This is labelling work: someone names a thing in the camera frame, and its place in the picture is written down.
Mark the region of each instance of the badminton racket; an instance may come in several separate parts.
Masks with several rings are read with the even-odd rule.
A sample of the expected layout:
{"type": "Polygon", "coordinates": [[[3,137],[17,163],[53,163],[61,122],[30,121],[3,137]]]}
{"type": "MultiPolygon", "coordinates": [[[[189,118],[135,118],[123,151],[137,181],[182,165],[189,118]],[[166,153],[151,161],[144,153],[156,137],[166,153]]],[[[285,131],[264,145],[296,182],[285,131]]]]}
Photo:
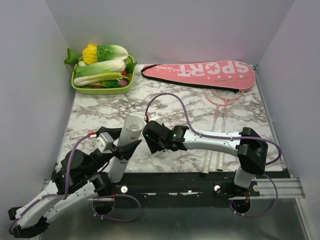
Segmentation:
{"type": "MultiPolygon", "coordinates": [[[[216,129],[216,123],[219,115],[219,108],[224,107],[224,114],[223,114],[223,121],[222,121],[222,132],[226,131],[226,118],[227,118],[227,106],[232,105],[236,100],[238,100],[243,94],[244,91],[234,92],[232,90],[222,90],[222,89],[212,89],[213,97],[210,98],[206,92],[203,90],[205,98],[212,104],[216,106],[214,120],[213,120],[213,127],[212,131],[214,132],[216,129]]],[[[216,170],[222,171],[224,166],[224,157],[225,154],[223,152],[219,152],[217,154],[216,159],[216,170]]],[[[211,163],[212,158],[212,151],[206,151],[204,157],[204,163],[202,172],[205,174],[209,173],[209,166],[211,163]]]]}

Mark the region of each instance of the green plastic tray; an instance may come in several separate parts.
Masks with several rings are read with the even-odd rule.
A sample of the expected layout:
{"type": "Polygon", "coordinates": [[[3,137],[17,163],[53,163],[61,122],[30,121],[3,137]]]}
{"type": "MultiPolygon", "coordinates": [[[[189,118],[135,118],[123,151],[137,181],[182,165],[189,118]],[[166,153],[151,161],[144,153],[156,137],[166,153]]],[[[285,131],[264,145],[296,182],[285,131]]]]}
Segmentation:
{"type": "MultiPolygon", "coordinates": [[[[135,62],[135,59],[129,55],[129,58],[131,58],[132,62],[135,62]]],[[[129,92],[132,83],[134,82],[134,76],[135,76],[135,70],[133,69],[132,72],[132,77],[131,81],[128,86],[125,87],[119,87],[119,88],[81,88],[81,87],[76,87],[74,85],[74,77],[75,77],[75,72],[72,73],[71,76],[71,85],[74,89],[76,89],[79,93],[82,94],[90,94],[90,95],[112,95],[112,94],[126,94],[129,92]]]]}

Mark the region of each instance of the wall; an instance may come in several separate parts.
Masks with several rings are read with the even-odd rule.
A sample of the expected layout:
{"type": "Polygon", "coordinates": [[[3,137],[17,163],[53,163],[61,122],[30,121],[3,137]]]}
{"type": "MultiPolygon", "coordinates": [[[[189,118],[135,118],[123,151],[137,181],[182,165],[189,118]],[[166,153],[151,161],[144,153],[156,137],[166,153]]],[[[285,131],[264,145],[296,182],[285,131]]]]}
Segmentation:
{"type": "Polygon", "coordinates": [[[51,176],[74,92],[67,42],[43,0],[1,1],[0,33],[0,239],[11,239],[7,211],[51,176]]]}
{"type": "Polygon", "coordinates": [[[320,226],[320,1],[296,0],[258,66],[289,170],[320,226]]]}
{"type": "Polygon", "coordinates": [[[141,64],[257,64],[294,0],[45,1],[78,51],[117,44],[141,64]]]}

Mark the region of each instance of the marble table top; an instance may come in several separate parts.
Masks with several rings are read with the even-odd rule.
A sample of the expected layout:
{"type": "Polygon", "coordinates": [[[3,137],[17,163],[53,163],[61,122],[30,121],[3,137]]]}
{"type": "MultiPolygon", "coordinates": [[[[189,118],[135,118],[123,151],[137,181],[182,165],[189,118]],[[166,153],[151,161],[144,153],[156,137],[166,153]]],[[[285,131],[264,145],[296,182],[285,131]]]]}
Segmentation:
{"type": "MultiPolygon", "coordinates": [[[[94,132],[100,127],[121,128],[124,119],[128,116],[137,116],[143,119],[144,111],[152,97],[159,93],[174,93],[178,95],[187,108],[191,124],[195,129],[211,131],[213,128],[216,106],[204,96],[201,88],[173,85],[142,77],[142,65],[135,69],[134,83],[126,94],[119,95],[84,95],[76,93],[67,131],[62,143],[58,161],[64,159],[76,141],[94,132]]],[[[175,125],[187,125],[184,111],[172,96],[161,96],[153,102],[149,113],[157,113],[165,125],[172,128],[175,125]]],[[[224,109],[219,109],[215,131],[222,129],[224,109]]],[[[243,127],[253,128],[261,137],[273,139],[266,111],[259,91],[255,85],[234,104],[228,106],[226,117],[226,132],[239,132],[243,127]]],[[[170,151],[157,152],[151,155],[148,146],[141,136],[139,145],[130,159],[126,172],[201,172],[206,151],[170,151]]],[[[78,149],[90,153],[96,149],[93,140],[83,141],[78,149]]],[[[217,153],[213,152],[210,171],[216,169],[217,153]]],[[[277,149],[269,145],[267,161],[277,156],[277,149]]],[[[224,171],[235,171],[239,166],[238,158],[225,154],[224,171]]],[[[281,164],[276,162],[266,166],[266,171],[282,171],[281,164]]]]}

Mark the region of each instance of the yellow flower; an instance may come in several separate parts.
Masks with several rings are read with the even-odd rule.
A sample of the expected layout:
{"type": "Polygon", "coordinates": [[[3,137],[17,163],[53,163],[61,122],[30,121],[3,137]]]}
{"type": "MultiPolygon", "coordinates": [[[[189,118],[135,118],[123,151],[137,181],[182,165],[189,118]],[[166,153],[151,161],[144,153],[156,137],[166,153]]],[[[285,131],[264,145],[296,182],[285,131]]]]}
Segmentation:
{"type": "Polygon", "coordinates": [[[97,57],[97,46],[94,44],[89,44],[82,52],[83,61],[86,64],[94,64],[98,62],[97,57]]]}

